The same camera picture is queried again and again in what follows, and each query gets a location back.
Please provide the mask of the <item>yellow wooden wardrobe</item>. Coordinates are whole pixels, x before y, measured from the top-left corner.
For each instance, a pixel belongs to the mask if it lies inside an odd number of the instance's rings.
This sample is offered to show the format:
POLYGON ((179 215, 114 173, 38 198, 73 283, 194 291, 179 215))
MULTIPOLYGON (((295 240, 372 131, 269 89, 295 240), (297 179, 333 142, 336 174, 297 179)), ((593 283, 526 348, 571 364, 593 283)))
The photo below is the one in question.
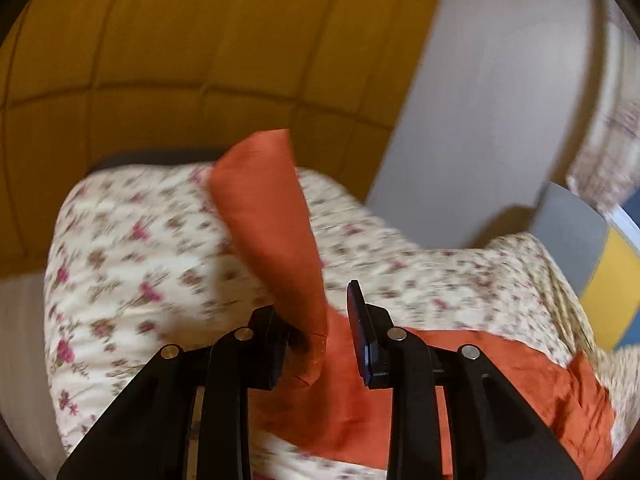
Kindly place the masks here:
POLYGON ((364 200, 439 0, 1 0, 1 272, 43 267, 58 210, 126 153, 290 130, 364 200))

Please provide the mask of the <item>floral cream bed quilt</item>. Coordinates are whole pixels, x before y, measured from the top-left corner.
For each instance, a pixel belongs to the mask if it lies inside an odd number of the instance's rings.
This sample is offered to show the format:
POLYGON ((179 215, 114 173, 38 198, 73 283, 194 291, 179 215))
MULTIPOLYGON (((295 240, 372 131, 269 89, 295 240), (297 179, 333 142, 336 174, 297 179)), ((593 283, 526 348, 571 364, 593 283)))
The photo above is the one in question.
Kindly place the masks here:
MULTIPOLYGON (((66 451, 163 344, 205 347, 267 304, 206 196, 205 175, 202 165, 122 167, 66 198, 44 276, 48 384, 66 451)), ((347 283, 357 280, 402 325, 521 353, 506 376, 592 476, 623 447, 639 419, 639 350, 597 345, 540 238, 425 250, 331 179, 298 177, 334 313, 345 313, 347 283)))

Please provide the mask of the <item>grey yellow blue headboard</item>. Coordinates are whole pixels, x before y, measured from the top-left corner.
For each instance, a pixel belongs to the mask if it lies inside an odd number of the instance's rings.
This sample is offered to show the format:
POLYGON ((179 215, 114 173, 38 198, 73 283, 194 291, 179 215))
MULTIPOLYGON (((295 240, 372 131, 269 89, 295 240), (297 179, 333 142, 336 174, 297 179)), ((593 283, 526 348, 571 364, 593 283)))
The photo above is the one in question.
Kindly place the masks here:
POLYGON ((639 230, 606 220, 566 188, 547 183, 529 232, 550 252, 577 295, 597 345, 639 343, 639 230))

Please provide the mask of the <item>orange puffer jacket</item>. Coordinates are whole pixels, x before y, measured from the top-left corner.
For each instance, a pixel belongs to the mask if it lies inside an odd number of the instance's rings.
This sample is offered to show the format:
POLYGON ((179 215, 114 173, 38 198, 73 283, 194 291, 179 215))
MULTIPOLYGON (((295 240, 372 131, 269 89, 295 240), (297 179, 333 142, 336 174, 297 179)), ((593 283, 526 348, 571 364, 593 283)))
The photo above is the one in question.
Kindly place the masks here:
MULTIPOLYGON (((258 132, 236 144, 213 166, 208 188, 236 253, 302 333, 277 387, 250 396, 253 425, 327 460, 385 468, 392 400, 363 385, 348 319, 326 299, 288 133, 258 132)), ((526 344, 478 330, 424 330, 421 338, 445 350, 482 349, 585 478, 611 463, 614 411, 582 354, 559 366, 526 344)))

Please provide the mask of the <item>floral cream curtain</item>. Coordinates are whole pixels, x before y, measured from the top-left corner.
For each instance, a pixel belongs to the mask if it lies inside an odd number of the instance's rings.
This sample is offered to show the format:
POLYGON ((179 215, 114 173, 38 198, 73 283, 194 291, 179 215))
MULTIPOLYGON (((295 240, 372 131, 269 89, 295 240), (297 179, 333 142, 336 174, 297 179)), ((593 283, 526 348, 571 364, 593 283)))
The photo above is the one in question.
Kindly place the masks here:
POLYGON ((603 74, 568 189, 610 214, 639 188, 639 39, 615 0, 605 8, 603 74))

